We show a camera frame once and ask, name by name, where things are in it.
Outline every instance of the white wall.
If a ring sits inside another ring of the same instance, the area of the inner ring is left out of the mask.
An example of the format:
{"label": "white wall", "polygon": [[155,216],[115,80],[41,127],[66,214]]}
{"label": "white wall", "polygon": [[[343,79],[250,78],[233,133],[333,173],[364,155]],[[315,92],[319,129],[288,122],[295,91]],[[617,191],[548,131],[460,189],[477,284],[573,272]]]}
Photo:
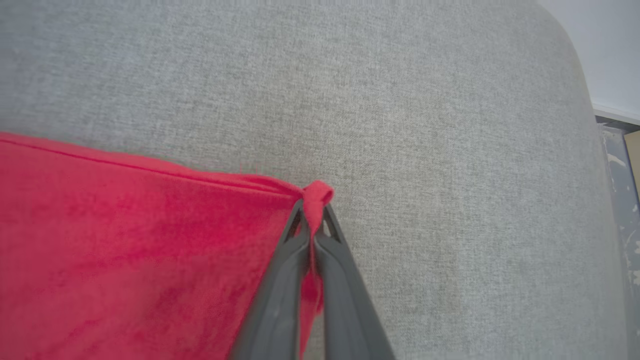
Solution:
{"label": "white wall", "polygon": [[569,34],[596,114],[640,124],[640,0],[539,2]]}

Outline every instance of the folded fabric edge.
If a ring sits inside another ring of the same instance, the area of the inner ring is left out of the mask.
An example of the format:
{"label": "folded fabric edge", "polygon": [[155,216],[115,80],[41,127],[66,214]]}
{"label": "folded fabric edge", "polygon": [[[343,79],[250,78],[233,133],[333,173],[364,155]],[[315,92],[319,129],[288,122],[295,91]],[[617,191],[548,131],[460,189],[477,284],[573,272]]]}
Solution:
{"label": "folded fabric edge", "polygon": [[0,132],[0,142],[10,145],[29,147],[36,150],[53,152],[62,156],[70,156],[80,160],[94,161],[114,166],[132,168],[141,171],[155,172],[163,176],[172,176],[187,181],[204,182],[220,186],[240,187],[247,190],[273,193],[300,198],[303,190],[293,184],[270,176],[257,174],[228,174],[221,172],[201,172],[169,161],[91,149],[70,143],[57,142],[46,138],[17,135]]}

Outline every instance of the red towel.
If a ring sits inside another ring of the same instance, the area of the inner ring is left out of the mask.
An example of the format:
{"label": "red towel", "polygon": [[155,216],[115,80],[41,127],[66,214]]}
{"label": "red towel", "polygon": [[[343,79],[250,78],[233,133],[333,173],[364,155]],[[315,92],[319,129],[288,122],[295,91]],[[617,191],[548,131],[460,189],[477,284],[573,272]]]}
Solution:
{"label": "red towel", "polygon": [[[332,190],[0,133],[0,359],[224,359],[294,203]],[[301,294],[301,347],[322,307]]]}

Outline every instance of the gray sofa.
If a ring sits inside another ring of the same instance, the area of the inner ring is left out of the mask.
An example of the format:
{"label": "gray sofa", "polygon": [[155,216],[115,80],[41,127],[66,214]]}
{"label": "gray sofa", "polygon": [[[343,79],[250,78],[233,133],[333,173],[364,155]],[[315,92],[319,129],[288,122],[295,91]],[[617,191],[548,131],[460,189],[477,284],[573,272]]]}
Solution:
{"label": "gray sofa", "polygon": [[535,2],[21,0],[0,33],[2,131],[332,185],[399,359],[627,358],[598,129]]}

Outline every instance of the gray fabric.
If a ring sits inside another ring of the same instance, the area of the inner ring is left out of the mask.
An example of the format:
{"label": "gray fabric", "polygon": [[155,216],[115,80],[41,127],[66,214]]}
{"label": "gray fabric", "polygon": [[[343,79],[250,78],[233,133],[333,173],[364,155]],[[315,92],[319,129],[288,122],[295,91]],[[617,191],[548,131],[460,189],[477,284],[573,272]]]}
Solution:
{"label": "gray fabric", "polygon": [[596,124],[537,5],[106,3],[3,2],[0,129],[325,180],[400,359],[626,358]]}

